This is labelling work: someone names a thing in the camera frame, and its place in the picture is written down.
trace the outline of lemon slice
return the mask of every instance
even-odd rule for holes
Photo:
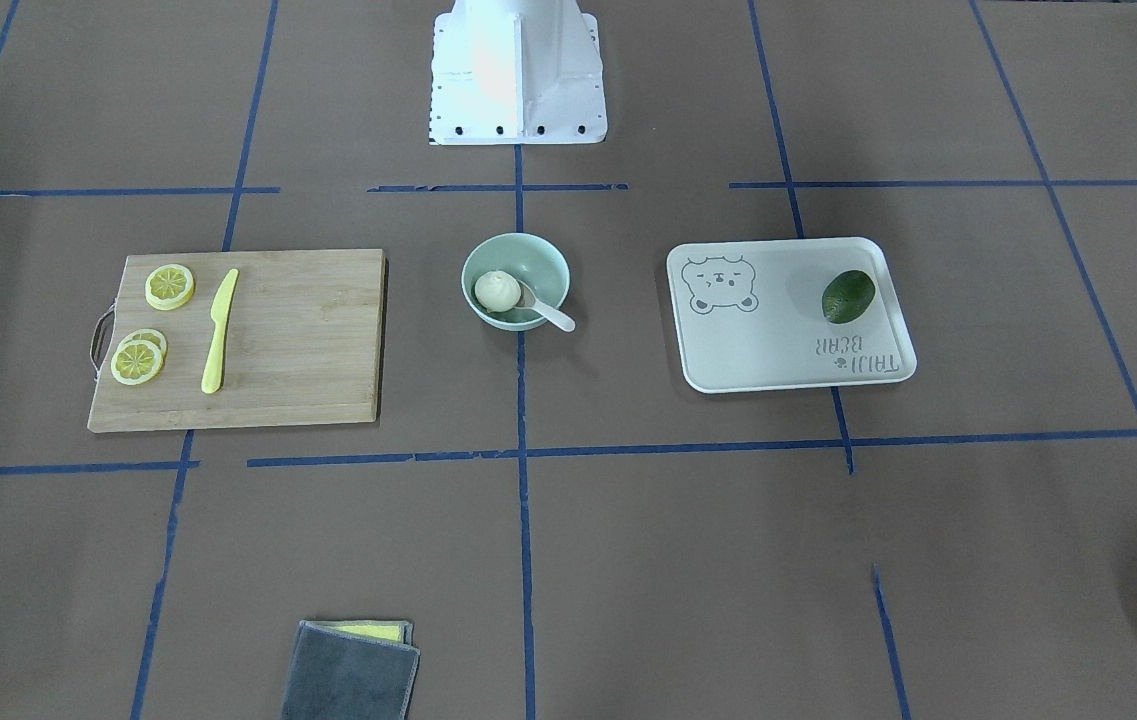
[[[155,328],[142,328],[139,331],[133,331],[124,336],[124,340],[119,341],[119,346],[123,346],[130,340],[148,340],[157,346],[160,346],[160,355],[167,357],[167,338],[164,333],[158,332]]]
[[[164,366],[160,346],[148,340],[125,340],[110,358],[110,373],[125,386],[139,386],[157,374]]]
[[[146,279],[146,300],[157,311],[175,311],[194,295],[194,274],[185,265],[161,265]]]

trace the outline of light blue bowl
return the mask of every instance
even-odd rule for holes
[[[491,270],[505,270],[526,282],[537,299],[559,307],[568,297],[568,262],[554,245],[536,234],[508,232],[481,242],[462,265],[462,295],[471,309],[493,328],[503,331],[530,331],[546,322],[541,315],[518,307],[505,313],[489,313],[475,300],[475,282]]]

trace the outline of white spoon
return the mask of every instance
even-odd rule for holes
[[[524,311],[532,311],[541,315],[542,318],[548,318],[565,333],[571,333],[576,329],[575,320],[570,318],[568,315],[564,315],[558,309],[555,309],[555,307],[537,300],[536,292],[532,292],[532,288],[528,287],[526,282],[518,281],[518,301],[514,306],[522,307]]]

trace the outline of plastic knife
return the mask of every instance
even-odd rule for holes
[[[204,363],[204,381],[199,389],[207,395],[221,389],[221,372],[225,366],[226,354],[226,318],[230,316],[230,299],[235,295],[235,282],[239,280],[239,268],[230,268],[217,288],[217,296],[211,299],[211,347],[208,347],[208,361]]]

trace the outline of wooden cutting board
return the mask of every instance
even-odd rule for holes
[[[156,311],[146,301],[146,279],[169,263],[194,274],[194,297],[175,311]],[[219,391],[204,395],[211,298],[230,268],[239,268],[239,282],[226,323],[225,375]],[[381,250],[130,255],[88,429],[367,423],[377,417],[384,306]],[[164,369],[147,383],[121,384],[108,364],[119,341],[142,328],[167,337]]]

